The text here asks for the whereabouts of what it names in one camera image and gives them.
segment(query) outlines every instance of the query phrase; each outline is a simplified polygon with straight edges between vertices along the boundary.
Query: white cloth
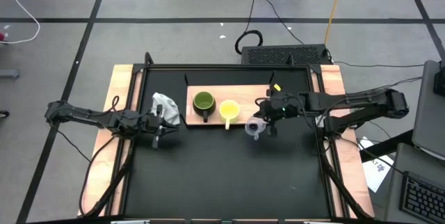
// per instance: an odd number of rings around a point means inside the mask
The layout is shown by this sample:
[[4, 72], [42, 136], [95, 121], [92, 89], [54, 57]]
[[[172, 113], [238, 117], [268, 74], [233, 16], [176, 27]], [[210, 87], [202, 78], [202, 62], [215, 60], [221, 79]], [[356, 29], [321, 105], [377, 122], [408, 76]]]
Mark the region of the white cloth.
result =
[[153, 106], [152, 113], [156, 115], [156, 108], [160, 104], [162, 105], [162, 114], [161, 117], [170, 124], [179, 125], [179, 109], [176, 103], [167, 97], [166, 95], [162, 95], [160, 93], [153, 94]]

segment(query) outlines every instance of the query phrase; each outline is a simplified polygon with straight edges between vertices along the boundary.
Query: yellow label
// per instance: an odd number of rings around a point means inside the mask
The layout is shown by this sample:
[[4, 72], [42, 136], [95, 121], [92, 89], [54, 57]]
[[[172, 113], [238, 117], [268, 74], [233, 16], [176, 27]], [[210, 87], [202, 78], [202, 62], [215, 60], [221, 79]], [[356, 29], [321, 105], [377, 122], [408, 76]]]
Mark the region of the yellow label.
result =
[[273, 87], [274, 87], [276, 90], [281, 91], [281, 87], [280, 87], [278, 84], [273, 85]]

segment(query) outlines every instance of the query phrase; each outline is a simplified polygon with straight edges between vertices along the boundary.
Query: paper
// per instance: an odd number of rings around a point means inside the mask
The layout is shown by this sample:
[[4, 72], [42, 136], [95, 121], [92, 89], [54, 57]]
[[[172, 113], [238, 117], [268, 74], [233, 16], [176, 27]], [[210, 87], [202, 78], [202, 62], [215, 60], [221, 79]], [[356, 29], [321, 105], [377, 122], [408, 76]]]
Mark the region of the paper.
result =
[[[366, 139], [366, 137], [363, 137], [363, 139], [360, 141], [360, 144], [362, 144], [362, 146], [365, 148], [371, 147], [372, 145], [374, 145], [371, 141], [368, 141]], [[391, 164], [391, 166], [394, 163], [394, 161], [391, 160], [391, 158], [389, 158], [387, 155], [384, 155], [379, 158], [386, 161], [387, 163]], [[366, 177], [366, 183], [368, 184], [368, 187], [374, 193], [377, 193], [379, 186], [383, 182], [383, 179], [385, 178], [385, 176], [387, 175], [387, 173], [389, 172], [391, 167], [379, 159], [367, 161], [367, 162], [363, 163], [362, 165], [363, 165], [364, 175]]]

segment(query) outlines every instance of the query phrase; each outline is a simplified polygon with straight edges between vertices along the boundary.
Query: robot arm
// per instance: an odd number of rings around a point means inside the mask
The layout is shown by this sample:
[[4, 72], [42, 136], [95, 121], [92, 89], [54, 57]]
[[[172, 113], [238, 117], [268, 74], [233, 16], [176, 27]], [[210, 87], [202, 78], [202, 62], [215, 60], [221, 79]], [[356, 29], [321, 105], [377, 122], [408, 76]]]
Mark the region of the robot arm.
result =
[[106, 128], [112, 132], [112, 135], [120, 138], [133, 138], [138, 134], [153, 134], [152, 147], [156, 149], [162, 136], [178, 129], [177, 126], [166, 122], [161, 117], [161, 113], [162, 105], [158, 105], [156, 115], [153, 113], [139, 115], [138, 112], [132, 110], [97, 112], [58, 101], [48, 104], [45, 118], [50, 124], [73, 121]]
[[[329, 95], [327, 93], [285, 93], [278, 85], [267, 90], [261, 100], [259, 111], [253, 116], [267, 123], [270, 135], [276, 135], [275, 122], [292, 117], [318, 117], [323, 119], [324, 136], [338, 138], [351, 126], [360, 127], [366, 121], [379, 117], [400, 119], [409, 109], [404, 94], [393, 89], [357, 93], [351, 95]], [[328, 117], [332, 109], [358, 109], [343, 117]], [[258, 126], [248, 128], [261, 129]]]

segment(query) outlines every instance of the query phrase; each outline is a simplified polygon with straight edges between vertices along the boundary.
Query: wooden cutting board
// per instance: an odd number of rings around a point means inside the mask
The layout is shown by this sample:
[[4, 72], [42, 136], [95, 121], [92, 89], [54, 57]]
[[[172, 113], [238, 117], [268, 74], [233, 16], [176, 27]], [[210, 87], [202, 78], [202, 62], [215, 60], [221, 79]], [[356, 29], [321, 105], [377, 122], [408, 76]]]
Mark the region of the wooden cutting board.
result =
[[[226, 99], [238, 102], [240, 114], [237, 125], [244, 125], [259, 108], [255, 105], [255, 99], [266, 96], [269, 85], [236, 85], [236, 86], [189, 86], [187, 87], [187, 125], [223, 125], [221, 122], [219, 106]], [[209, 116], [207, 123], [204, 123], [201, 116], [193, 110], [193, 98], [199, 92], [209, 92], [216, 100], [216, 110]]]

